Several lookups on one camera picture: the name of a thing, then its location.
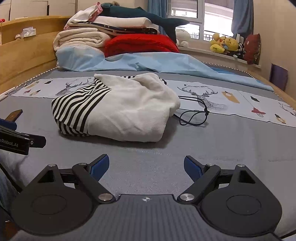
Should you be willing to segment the tissue pack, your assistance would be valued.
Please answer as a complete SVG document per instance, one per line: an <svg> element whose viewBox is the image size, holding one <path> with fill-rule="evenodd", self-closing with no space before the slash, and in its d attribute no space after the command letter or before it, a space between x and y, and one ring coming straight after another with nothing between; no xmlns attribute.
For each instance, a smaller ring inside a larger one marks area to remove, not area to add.
<svg viewBox="0 0 296 241"><path fill-rule="evenodd" d="M24 28L21 32L21 38L32 37L37 34L36 29L33 27Z"/></svg>

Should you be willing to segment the pink white cloth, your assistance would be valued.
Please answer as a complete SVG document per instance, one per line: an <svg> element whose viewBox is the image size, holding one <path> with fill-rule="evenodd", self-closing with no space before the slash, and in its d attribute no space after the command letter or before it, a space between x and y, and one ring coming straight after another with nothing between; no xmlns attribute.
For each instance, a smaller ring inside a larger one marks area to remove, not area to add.
<svg viewBox="0 0 296 241"><path fill-rule="evenodd" d="M103 9L101 7L100 2L97 2L95 5L85 9L80 10L75 15L73 15L67 21L64 30L67 30L70 27L70 23L79 23L79 22L92 22L96 19L98 15L102 13Z"/></svg>

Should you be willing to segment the grey patterned bed sheet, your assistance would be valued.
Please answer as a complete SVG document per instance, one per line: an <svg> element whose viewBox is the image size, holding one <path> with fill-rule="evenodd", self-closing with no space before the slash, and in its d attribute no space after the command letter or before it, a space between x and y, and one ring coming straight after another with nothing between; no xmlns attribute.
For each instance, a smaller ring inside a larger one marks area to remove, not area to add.
<svg viewBox="0 0 296 241"><path fill-rule="evenodd" d="M183 168L190 155L203 164L232 169L245 164L281 203L276 234L264 240L295 236L295 129L239 117L211 115L204 127L183 127L170 120L155 144L123 143L107 138L64 138L50 117L50 101L10 97L1 110L23 109L18 120L24 132L46 137L43 149L6 164L19 180L31 180L49 163L71 167L100 154L111 166L103 185L120 198L99 206L88 222L55 236L20 230L14 240L231 240L205 223L196 208L178 204L173 195L190 185Z"/></svg>

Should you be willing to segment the blue curtain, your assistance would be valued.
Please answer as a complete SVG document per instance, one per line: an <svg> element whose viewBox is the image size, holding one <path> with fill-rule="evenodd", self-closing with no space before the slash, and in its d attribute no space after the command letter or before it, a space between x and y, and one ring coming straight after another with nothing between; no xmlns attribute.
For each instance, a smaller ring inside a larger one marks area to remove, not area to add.
<svg viewBox="0 0 296 241"><path fill-rule="evenodd" d="M253 0L234 0L231 31L233 38L237 34L246 39L253 34L254 5Z"/></svg>

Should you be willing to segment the wooden bed frame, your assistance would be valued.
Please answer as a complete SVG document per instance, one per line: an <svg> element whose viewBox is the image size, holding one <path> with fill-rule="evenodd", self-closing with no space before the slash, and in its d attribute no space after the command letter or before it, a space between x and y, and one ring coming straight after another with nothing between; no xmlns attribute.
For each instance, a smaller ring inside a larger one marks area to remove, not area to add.
<svg viewBox="0 0 296 241"><path fill-rule="evenodd" d="M52 43L68 19L38 16L1 23L1 94L56 67ZM37 35L15 40L26 27L36 28Z"/></svg>

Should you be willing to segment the white plush toy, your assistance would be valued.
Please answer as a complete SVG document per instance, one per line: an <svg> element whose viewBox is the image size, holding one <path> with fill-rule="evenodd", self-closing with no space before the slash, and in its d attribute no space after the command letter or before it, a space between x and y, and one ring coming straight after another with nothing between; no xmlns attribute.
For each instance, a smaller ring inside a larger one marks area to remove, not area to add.
<svg viewBox="0 0 296 241"><path fill-rule="evenodd" d="M191 40L191 36L187 31L183 29L176 29L176 39L177 39L176 45L178 47L188 48L189 41Z"/></svg>

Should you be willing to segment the black white striped garment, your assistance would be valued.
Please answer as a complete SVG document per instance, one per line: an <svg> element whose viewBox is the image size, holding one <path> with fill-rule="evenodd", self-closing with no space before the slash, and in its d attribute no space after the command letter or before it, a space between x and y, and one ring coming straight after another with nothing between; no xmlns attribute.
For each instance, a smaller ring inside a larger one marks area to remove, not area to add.
<svg viewBox="0 0 296 241"><path fill-rule="evenodd" d="M95 74L94 81L55 98L53 118L64 135L158 142L180 99L158 75Z"/></svg>

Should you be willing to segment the purple box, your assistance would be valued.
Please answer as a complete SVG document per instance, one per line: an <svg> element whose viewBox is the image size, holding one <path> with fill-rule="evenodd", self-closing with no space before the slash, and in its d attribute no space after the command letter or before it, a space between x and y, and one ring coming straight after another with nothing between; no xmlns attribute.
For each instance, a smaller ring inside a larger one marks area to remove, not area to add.
<svg viewBox="0 0 296 241"><path fill-rule="evenodd" d="M272 64L269 81L282 91L285 91L288 82L288 71L281 66Z"/></svg>

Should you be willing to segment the cream folded blanket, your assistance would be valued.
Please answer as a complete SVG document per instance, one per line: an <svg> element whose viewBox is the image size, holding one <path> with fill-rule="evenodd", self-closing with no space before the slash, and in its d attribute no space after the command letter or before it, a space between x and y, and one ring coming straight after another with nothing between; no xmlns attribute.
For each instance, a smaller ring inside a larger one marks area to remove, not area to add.
<svg viewBox="0 0 296 241"><path fill-rule="evenodd" d="M57 34L53 41L53 49L58 49L70 45L88 45L93 48L103 48L111 37L100 32L97 28L76 28L64 30Z"/></svg>

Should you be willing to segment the window frame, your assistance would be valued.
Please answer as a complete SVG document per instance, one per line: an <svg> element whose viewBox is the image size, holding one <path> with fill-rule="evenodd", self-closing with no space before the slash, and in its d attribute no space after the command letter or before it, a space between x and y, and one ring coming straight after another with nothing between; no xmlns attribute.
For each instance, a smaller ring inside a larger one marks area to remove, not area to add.
<svg viewBox="0 0 296 241"><path fill-rule="evenodd" d="M179 28L187 31L192 39L210 41L214 33L226 37L233 36L233 8L234 1L167 1L167 16L188 20L188 24Z"/></svg>

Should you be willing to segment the white folded bedding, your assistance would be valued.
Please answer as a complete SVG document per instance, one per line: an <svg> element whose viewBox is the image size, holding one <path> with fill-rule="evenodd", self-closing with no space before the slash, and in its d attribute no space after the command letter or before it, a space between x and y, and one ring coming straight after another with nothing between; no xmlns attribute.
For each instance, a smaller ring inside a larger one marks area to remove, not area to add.
<svg viewBox="0 0 296 241"><path fill-rule="evenodd" d="M115 18L109 16L97 16L93 21L70 19L65 25L64 30L74 27L97 28L102 32L114 36L133 33L159 34L158 26L145 17Z"/></svg>

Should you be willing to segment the yellow plush toy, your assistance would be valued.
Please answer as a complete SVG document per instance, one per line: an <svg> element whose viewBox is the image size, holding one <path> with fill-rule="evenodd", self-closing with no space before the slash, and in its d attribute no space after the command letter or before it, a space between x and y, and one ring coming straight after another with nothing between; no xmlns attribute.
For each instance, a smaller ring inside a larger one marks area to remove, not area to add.
<svg viewBox="0 0 296 241"><path fill-rule="evenodd" d="M236 39L220 36L219 33L214 33L210 41L210 51L213 53L233 56L239 49L240 45Z"/></svg>

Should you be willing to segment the dark red cushion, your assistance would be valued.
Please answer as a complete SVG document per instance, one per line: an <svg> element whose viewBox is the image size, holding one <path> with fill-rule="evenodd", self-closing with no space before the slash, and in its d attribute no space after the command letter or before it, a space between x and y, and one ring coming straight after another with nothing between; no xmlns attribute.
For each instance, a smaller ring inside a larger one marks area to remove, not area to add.
<svg viewBox="0 0 296 241"><path fill-rule="evenodd" d="M247 64L257 64L261 52L261 38L260 34L250 34L244 42L244 60Z"/></svg>

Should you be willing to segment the dark teal shark plush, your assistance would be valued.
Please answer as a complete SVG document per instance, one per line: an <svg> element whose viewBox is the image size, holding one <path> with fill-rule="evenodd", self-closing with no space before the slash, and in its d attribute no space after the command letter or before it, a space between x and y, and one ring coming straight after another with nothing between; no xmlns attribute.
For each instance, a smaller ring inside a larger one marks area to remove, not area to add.
<svg viewBox="0 0 296 241"><path fill-rule="evenodd" d="M110 16L116 18L148 18L153 24L158 25L163 28L168 37L170 37L175 43L177 42L176 38L176 27L189 24L188 20L180 18L163 18L153 13L149 13L142 9L138 8L126 8L122 6L116 6L112 3L103 3L101 4L103 9L103 16Z"/></svg>

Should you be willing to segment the red blanket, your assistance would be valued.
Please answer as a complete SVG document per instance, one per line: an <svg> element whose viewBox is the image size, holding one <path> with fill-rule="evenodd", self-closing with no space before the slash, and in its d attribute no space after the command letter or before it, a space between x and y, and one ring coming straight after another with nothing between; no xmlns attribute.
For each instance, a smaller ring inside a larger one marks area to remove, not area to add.
<svg viewBox="0 0 296 241"><path fill-rule="evenodd" d="M116 36L106 43L104 56L124 53L173 52L178 53L177 45L165 35L127 34Z"/></svg>

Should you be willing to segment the light blue quilt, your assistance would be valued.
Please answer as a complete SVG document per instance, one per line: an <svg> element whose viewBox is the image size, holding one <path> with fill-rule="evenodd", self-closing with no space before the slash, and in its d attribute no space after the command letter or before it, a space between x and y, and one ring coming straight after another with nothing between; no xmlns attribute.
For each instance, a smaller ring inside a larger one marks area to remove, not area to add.
<svg viewBox="0 0 296 241"><path fill-rule="evenodd" d="M56 57L59 67L76 72L104 70L152 71L192 75L273 91L271 86L260 82L258 79L224 71L218 72L201 61L180 53L125 53L104 57L99 50L86 45L77 45L59 48L56 51Z"/></svg>

